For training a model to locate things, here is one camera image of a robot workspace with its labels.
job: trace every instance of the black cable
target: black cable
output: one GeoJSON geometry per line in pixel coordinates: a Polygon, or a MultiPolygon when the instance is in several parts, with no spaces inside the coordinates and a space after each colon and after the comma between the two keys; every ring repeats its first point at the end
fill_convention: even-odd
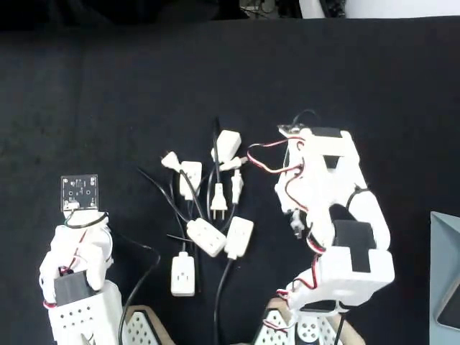
{"type": "Polygon", "coordinates": [[[141,277],[141,279],[139,279],[139,281],[137,282],[137,284],[134,286],[134,288],[132,289],[131,293],[129,294],[129,297],[126,300],[126,303],[124,304],[123,312],[121,313],[120,324],[119,324],[119,327],[118,327],[118,344],[123,345],[123,324],[124,324],[124,319],[127,316],[128,308],[132,304],[132,301],[133,301],[134,297],[136,296],[137,291],[139,291],[139,289],[141,288],[142,283],[147,279],[147,277],[150,275],[150,273],[152,273],[154,268],[156,268],[156,266],[158,266],[158,264],[160,263],[161,255],[156,249],[154,249],[152,247],[149,247],[146,244],[142,244],[142,243],[139,243],[138,241],[130,239],[129,237],[126,237],[122,233],[114,231],[113,229],[112,229],[112,233],[120,236],[122,239],[124,239],[125,241],[127,241],[127,242],[129,242],[131,244],[135,244],[135,245],[137,245],[137,246],[139,246],[141,248],[148,249],[148,250],[152,251],[153,253],[155,253],[155,255],[157,255],[157,259],[155,260],[155,262],[144,273],[144,275],[141,277]]]}
{"type": "MultiPolygon", "coordinates": [[[[171,193],[171,199],[173,203],[175,203],[175,196],[174,196],[174,177],[175,177],[175,172],[173,171],[171,174],[171,179],[170,179],[170,193],[171,193]]],[[[178,221],[179,224],[179,229],[180,233],[182,234],[182,238],[185,240],[187,237],[185,236],[185,230],[184,226],[182,225],[182,221],[180,221],[180,218],[177,213],[174,213],[174,217],[178,221]]],[[[185,252],[187,250],[187,244],[185,241],[182,242],[182,251],[185,252]]]]}
{"type": "Polygon", "coordinates": [[[191,240],[191,239],[186,239],[185,237],[174,236],[172,234],[166,234],[166,236],[168,236],[170,239],[177,239],[178,241],[182,241],[183,243],[193,242],[193,240],[191,240]]]}
{"type": "Polygon", "coordinates": [[[208,220],[209,222],[212,222],[211,218],[211,187],[213,184],[213,176],[214,176],[214,170],[211,170],[211,173],[209,174],[208,178],[208,190],[206,191],[206,213],[208,215],[208,220]]]}
{"type": "Polygon", "coordinates": [[[123,323],[124,323],[124,319],[127,316],[128,308],[131,305],[132,301],[134,300],[134,297],[136,296],[137,291],[139,291],[139,289],[141,288],[142,283],[147,279],[150,273],[152,273],[153,270],[157,267],[158,263],[160,262],[160,258],[161,256],[158,255],[157,259],[152,264],[152,266],[144,273],[141,279],[139,279],[136,286],[134,286],[134,289],[132,289],[131,293],[129,294],[128,299],[126,300],[126,303],[124,304],[123,313],[121,313],[120,324],[118,327],[118,344],[119,345],[123,345],[123,323]]]}
{"type": "Polygon", "coordinates": [[[104,212],[103,215],[100,216],[99,218],[97,218],[95,221],[90,221],[89,223],[86,223],[86,224],[70,225],[68,222],[72,218],[72,216],[75,213],[75,211],[77,211],[77,210],[75,210],[75,209],[72,210],[72,212],[70,212],[69,217],[67,217],[64,220],[64,225],[67,226],[68,228],[71,228],[71,229],[83,229],[83,228],[87,228],[89,226],[96,225],[97,223],[102,222],[106,217],[109,216],[109,214],[107,212],[104,212]]]}
{"type": "Polygon", "coordinates": [[[353,200],[353,198],[355,196],[357,196],[358,194],[363,193],[363,192],[370,192],[370,189],[368,189],[368,188],[360,188],[358,185],[354,188],[354,192],[349,196],[348,201],[346,202],[345,208],[346,208],[347,211],[349,211],[350,204],[351,204],[351,201],[353,200]]]}
{"type": "Polygon", "coordinates": [[[202,219],[205,219],[203,209],[201,208],[201,205],[200,205],[200,203],[198,201],[198,196],[196,195],[195,189],[193,188],[193,185],[192,185],[192,182],[190,181],[190,178],[188,178],[187,174],[182,169],[179,170],[179,173],[184,177],[184,180],[186,181],[188,187],[190,188],[190,192],[192,193],[193,201],[195,202],[196,209],[198,210],[198,214],[200,215],[200,217],[202,219]]]}
{"type": "Polygon", "coordinates": [[[294,119],[293,119],[293,122],[292,122],[291,126],[295,126],[296,124],[298,124],[299,118],[300,118],[302,115],[305,115],[305,114],[312,114],[312,115],[314,115],[314,117],[318,120],[318,124],[321,123],[321,118],[319,117],[319,115],[317,115],[317,113],[316,113],[313,109],[303,109],[300,113],[298,113],[297,115],[295,115],[295,117],[294,117],[294,119]]]}
{"type": "Polygon", "coordinates": [[[230,211],[230,216],[229,218],[227,219],[227,221],[225,222],[224,226],[222,226],[221,228],[221,232],[223,234],[225,234],[227,232],[227,230],[229,229],[230,227],[230,224],[231,224],[231,221],[233,219],[233,217],[235,216],[235,213],[236,213],[236,208],[238,207],[238,204],[237,203],[233,203],[232,204],[232,207],[231,207],[231,211],[230,211]]]}
{"type": "Polygon", "coordinates": [[[345,315],[341,314],[339,327],[337,328],[336,340],[333,342],[333,345],[337,345],[339,343],[340,333],[342,333],[344,322],[345,322],[345,315]]]}
{"type": "Polygon", "coordinates": [[[221,295],[222,290],[224,289],[225,280],[227,278],[227,275],[229,275],[229,271],[233,262],[233,259],[229,259],[229,261],[227,262],[227,266],[225,266],[225,270],[222,274],[221,281],[217,287],[216,302],[214,303],[214,345],[220,345],[221,343],[221,332],[219,327],[219,303],[221,301],[221,295]]]}
{"type": "Polygon", "coordinates": [[[216,171],[216,183],[221,182],[221,171],[219,170],[219,152],[217,150],[217,136],[219,131],[219,121],[216,118],[213,126],[213,148],[214,148],[214,170],[216,171]]]}
{"type": "MultiPolygon", "coordinates": [[[[198,190],[196,191],[197,195],[200,195],[200,188],[201,188],[201,183],[206,178],[202,178],[200,182],[200,187],[198,187],[198,190]]],[[[190,219],[193,219],[193,202],[188,203],[188,216],[190,219]]],[[[201,264],[200,264],[200,251],[198,250],[198,246],[196,245],[195,242],[192,243],[192,250],[193,250],[193,256],[195,257],[195,283],[196,283],[196,290],[198,293],[201,293],[201,264]]]]}
{"type": "Polygon", "coordinates": [[[155,187],[158,188],[158,190],[163,194],[163,196],[166,198],[167,202],[170,204],[170,206],[172,207],[172,209],[174,210],[174,212],[176,212],[176,214],[181,217],[182,220],[184,220],[184,222],[188,223],[190,221],[190,219],[187,219],[183,213],[180,211],[180,209],[175,205],[175,203],[171,200],[171,197],[166,193],[166,191],[163,189],[163,187],[157,182],[155,181],[152,177],[149,176],[149,174],[147,174],[147,172],[145,172],[142,168],[140,167],[137,167],[137,171],[140,172],[142,174],[142,176],[144,176],[146,179],[148,179],[148,181],[150,181],[155,187]]]}

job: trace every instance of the perforated bracket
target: perforated bracket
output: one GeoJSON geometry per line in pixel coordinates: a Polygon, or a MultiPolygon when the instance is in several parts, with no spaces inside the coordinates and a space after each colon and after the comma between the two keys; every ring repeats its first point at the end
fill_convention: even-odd
{"type": "MultiPolygon", "coordinates": [[[[274,309],[269,310],[265,320],[279,327],[287,324],[281,313],[274,309]]],[[[336,332],[324,317],[316,317],[307,313],[300,313],[298,322],[292,328],[275,331],[262,324],[259,333],[253,342],[254,345],[334,345],[336,332]]]]}
{"type": "Polygon", "coordinates": [[[135,311],[126,323],[126,338],[130,345],[160,345],[157,334],[144,311],[135,311]]]}

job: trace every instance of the red wire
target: red wire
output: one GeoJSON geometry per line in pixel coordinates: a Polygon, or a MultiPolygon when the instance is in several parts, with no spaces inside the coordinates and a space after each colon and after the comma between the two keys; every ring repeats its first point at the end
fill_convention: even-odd
{"type": "Polygon", "coordinates": [[[286,195],[288,196],[288,198],[292,201],[294,201],[300,208],[302,208],[305,212],[308,212],[308,207],[303,205],[302,203],[299,203],[297,201],[297,199],[295,199],[294,197],[292,197],[289,192],[288,192],[288,186],[291,182],[293,182],[296,178],[298,178],[302,173],[303,173],[303,169],[305,167],[305,160],[302,158],[302,164],[300,165],[301,168],[300,168],[300,172],[298,174],[295,174],[294,176],[292,176],[289,181],[286,182],[285,184],[285,193],[286,195]]]}
{"type": "Polygon", "coordinates": [[[313,241],[310,240],[310,233],[311,233],[311,232],[309,232],[308,235],[307,235],[307,241],[308,241],[308,243],[309,243],[313,248],[315,248],[318,252],[320,252],[321,254],[323,254],[324,252],[326,252],[326,250],[325,250],[323,247],[317,246],[316,244],[313,243],[313,241]]]}
{"type": "Polygon", "coordinates": [[[271,174],[280,174],[280,173],[285,173],[287,171],[291,171],[291,170],[294,170],[294,169],[298,169],[301,167],[301,164],[299,165],[295,165],[293,167],[282,167],[280,169],[271,169],[269,168],[268,166],[266,166],[264,163],[260,162],[259,160],[256,160],[250,153],[249,153],[249,149],[252,148],[252,147],[273,147],[273,146],[276,146],[276,145],[279,145],[279,144],[282,144],[284,142],[288,142],[289,140],[301,140],[302,142],[305,141],[304,138],[302,137],[290,137],[290,138],[287,138],[287,139],[284,139],[284,140],[279,140],[277,142],[270,142],[270,143],[267,143],[267,144],[252,144],[248,147],[248,150],[247,150],[247,158],[248,160],[256,165],[257,167],[260,167],[261,169],[265,170],[266,172],[268,173],[271,173],[271,174]]]}
{"type": "Polygon", "coordinates": [[[48,303],[46,300],[43,300],[43,306],[46,309],[52,309],[56,307],[56,303],[48,303]]]}
{"type": "MultiPolygon", "coordinates": [[[[86,232],[87,232],[87,231],[88,231],[88,230],[86,229],[85,232],[83,232],[83,235],[82,235],[82,237],[80,238],[80,241],[78,242],[79,244],[80,244],[81,242],[83,242],[83,240],[85,239],[85,236],[86,236],[86,232]]],[[[64,272],[67,272],[70,268],[72,268],[72,265],[75,263],[75,255],[77,255],[77,253],[78,253],[78,247],[77,247],[77,249],[75,249],[75,253],[73,253],[72,262],[68,265],[67,269],[64,270],[64,272]]]]}
{"type": "Polygon", "coordinates": [[[301,282],[310,290],[315,290],[318,287],[318,281],[316,280],[316,262],[318,261],[318,255],[313,257],[313,261],[311,262],[311,276],[313,278],[313,285],[306,282],[304,279],[297,277],[294,279],[294,282],[301,282]]]}

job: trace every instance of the power plug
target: power plug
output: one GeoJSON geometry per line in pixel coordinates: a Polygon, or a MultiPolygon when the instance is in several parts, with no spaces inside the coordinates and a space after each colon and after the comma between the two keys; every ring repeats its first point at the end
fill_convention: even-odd
{"type": "Polygon", "coordinates": [[[195,261],[187,252],[172,259],[171,293],[176,297],[195,295],[195,261]]]}
{"type": "Polygon", "coordinates": [[[224,196],[224,186],[222,183],[216,183],[214,186],[214,197],[211,201],[211,210],[213,218],[216,219],[216,211],[222,212],[222,220],[225,219],[225,211],[227,211],[227,202],[224,196]]]}
{"type": "Polygon", "coordinates": [[[187,235],[210,257],[217,256],[225,247],[225,235],[202,218],[187,223],[187,235]]]}
{"type": "Polygon", "coordinates": [[[233,217],[225,245],[225,253],[228,254],[229,259],[235,260],[237,257],[242,257],[244,255],[253,228],[254,223],[252,221],[240,217],[233,217]]]}
{"type": "MultiPolygon", "coordinates": [[[[180,168],[188,176],[188,179],[192,183],[193,189],[198,190],[198,187],[200,187],[201,172],[203,169],[201,162],[183,161],[180,164],[180,168]]],[[[181,196],[183,196],[186,200],[193,200],[192,191],[190,190],[187,181],[185,181],[185,178],[182,175],[180,176],[179,191],[181,196]]]]}
{"type": "MultiPolygon", "coordinates": [[[[235,157],[236,151],[242,143],[242,137],[238,132],[223,130],[216,143],[219,163],[225,163],[235,157]]],[[[211,150],[211,156],[215,161],[214,148],[211,150]]]]}

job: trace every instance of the black fabric surface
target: black fabric surface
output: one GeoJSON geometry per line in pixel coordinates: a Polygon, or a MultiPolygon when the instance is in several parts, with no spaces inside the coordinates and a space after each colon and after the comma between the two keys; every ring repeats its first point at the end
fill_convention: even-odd
{"type": "MultiPolygon", "coordinates": [[[[166,150],[210,166],[214,116],[249,144],[279,139],[277,124],[312,108],[322,125],[352,133],[392,234],[394,283],[348,319],[368,344],[427,344],[429,211],[460,209],[459,32],[459,19],[439,18],[0,36],[2,343],[51,342],[37,278],[63,222],[60,176],[98,173],[111,227],[162,254],[135,302],[152,306],[177,344],[209,344],[226,259],[203,254],[203,292],[173,298],[180,245],[165,234],[178,228],[134,167],[166,183],[166,150]]],[[[280,211],[276,177],[243,174],[239,214],[256,225],[221,303],[228,343],[251,341],[275,290],[311,261],[280,211]]],[[[109,278],[126,298],[153,258],[116,241],[114,259],[109,278]]]]}

